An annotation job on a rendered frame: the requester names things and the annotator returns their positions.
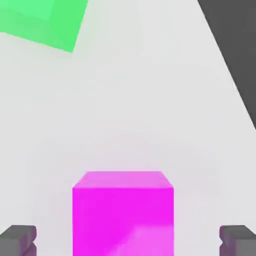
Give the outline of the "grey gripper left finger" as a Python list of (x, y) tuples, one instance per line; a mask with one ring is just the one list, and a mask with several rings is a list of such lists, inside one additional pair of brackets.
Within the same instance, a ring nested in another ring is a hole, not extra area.
[(0, 234), (0, 256), (37, 256), (34, 225), (11, 225)]

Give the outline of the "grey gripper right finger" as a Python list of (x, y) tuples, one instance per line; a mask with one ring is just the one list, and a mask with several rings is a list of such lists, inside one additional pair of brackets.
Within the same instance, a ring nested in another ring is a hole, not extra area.
[(222, 225), (219, 238), (219, 256), (256, 256), (256, 234), (245, 225)]

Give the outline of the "small magenta cube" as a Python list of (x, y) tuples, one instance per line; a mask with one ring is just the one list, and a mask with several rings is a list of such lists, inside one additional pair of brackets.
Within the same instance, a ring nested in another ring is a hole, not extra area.
[(72, 189), (72, 256), (174, 256), (174, 188), (160, 171), (89, 171)]

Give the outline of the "large green box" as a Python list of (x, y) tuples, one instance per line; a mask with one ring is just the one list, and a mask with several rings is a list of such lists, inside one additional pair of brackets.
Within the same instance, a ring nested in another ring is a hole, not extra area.
[(88, 0), (0, 0), (0, 32), (73, 52)]

